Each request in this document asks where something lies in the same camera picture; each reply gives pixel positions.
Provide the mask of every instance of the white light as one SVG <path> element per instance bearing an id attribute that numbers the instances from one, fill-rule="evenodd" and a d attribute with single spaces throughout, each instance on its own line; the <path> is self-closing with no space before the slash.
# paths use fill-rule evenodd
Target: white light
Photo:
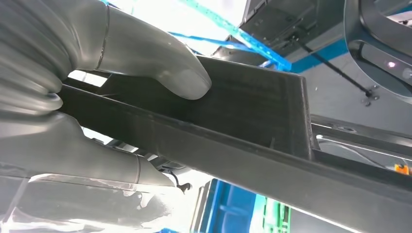
<path id="1" fill-rule="evenodd" d="M 393 67 L 396 66 L 396 63 L 395 62 L 388 62 L 388 66 L 389 66 L 389 68 L 393 68 Z"/>

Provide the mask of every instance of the orange tag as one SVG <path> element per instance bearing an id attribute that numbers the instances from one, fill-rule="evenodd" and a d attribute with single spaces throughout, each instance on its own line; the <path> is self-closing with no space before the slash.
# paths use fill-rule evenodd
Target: orange tag
<path id="1" fill-rule="evenodd" d="M 405 175 L 409 175 L 409 167 L 404 165 L 395 164 L 395 171 Z"/>

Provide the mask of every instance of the black cable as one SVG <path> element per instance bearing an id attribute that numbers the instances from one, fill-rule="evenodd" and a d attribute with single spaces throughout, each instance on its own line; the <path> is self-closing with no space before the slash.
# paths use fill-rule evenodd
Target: black cable
<path id="1" fill-rule="evenodd" d="M 349 77 L 349 75 L 345 74 L 343 71 L 341 71 L 339 68 L 337 68 L 336 66 L 334 66 L 332 63 L 330 63 L 328 60 L 326 60 L 325 58 L 323 58 L 322 56 L 320 56 L 319 54 L 317 54 L 316 52 L 314 52 L 311 48 L 309 48 L 308 46 L 306 46 L 304 43 L 300 42 L 298 37 L 292 37 L 297 44 L 302 47 L 306 52 L 308 52 L 310 55 L 312 55 L 314 58 L 318 59 L 320 62 L 322 62 L 323 64 L 325 64 L 327 67 L 329 67 L 330 69 L 332 69 L 333 71 L 335 71 L 336 73 L 340 74 L 344 79 L 346 79 L 347 81 L 349 81 L 351 84 L 353 84 L 355 87 L 357 87 L 359 90 L 361 90 L 362 92 L 365 93 L 365 95 L 367 97 L 371 97 L 372 96 L 372 92 L 368 89 L 366 89 L 365 87 L 363 87 L 362 85 L 360 85 L 358 82 L 356 82 L 355 80 L 353 80 L 351 77 Z"/>
<path id="2" fill-rule="evenodd" d="M 174 177 L 174 179 L 176 180 L 176 186 L 179 187 L 180 185 L 179 185 L 179 180 L 177 179 L 177 176 L 172 172 L 172 170 L 169 170 L 169 174 L 171 174 Z"/>

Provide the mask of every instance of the gray panel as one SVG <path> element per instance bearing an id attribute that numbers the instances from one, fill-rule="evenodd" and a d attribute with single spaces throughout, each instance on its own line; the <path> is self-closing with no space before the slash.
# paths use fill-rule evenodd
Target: gray panel
<path id="1" fill-rule="evenodd" d="M 331 63 L 363 86 L 375 83 L 354 63 L 349 54 Z M 307 78 L 310 113 L 355 124 L 412 134 L 412 108 L 391 92 L 379 88 L 380 96 L 372 105 L 361 103 L 364 94 L 325 65 L 318 65 L 302 73 Z"/>

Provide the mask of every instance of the blue rack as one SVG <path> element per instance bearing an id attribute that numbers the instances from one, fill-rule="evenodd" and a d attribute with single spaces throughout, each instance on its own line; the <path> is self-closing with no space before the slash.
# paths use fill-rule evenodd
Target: blue rack
<path id="1" fill-rule="evenodd" d="M 227 30 L 229 34 L 231 34 L 238 41 L 245 44 L 248 48 L 251 48 L 253 51 L 267 58 L 269 62 L 271 63 L 270 65 L 275 64 L 275 68 L 277 70 L 289 71 L 292 68 L 292 64 L 288 60 L 284 59 L 282 56 L 280 56 L 279 54 L 277 54 L 276 52 L 274 52 L 269 47 L 259 42 L 255 38 L 253 38 L 251 35 L 243 31 L 242 29 L 234 26 L 229 21 L 220 17 L 218 14 L 200 5 L 196 0 L 180 0 L 180 1 L 185 3 L 187 6 L 195 9 L 202 15 L 206 16 L 219 27 Z"/>

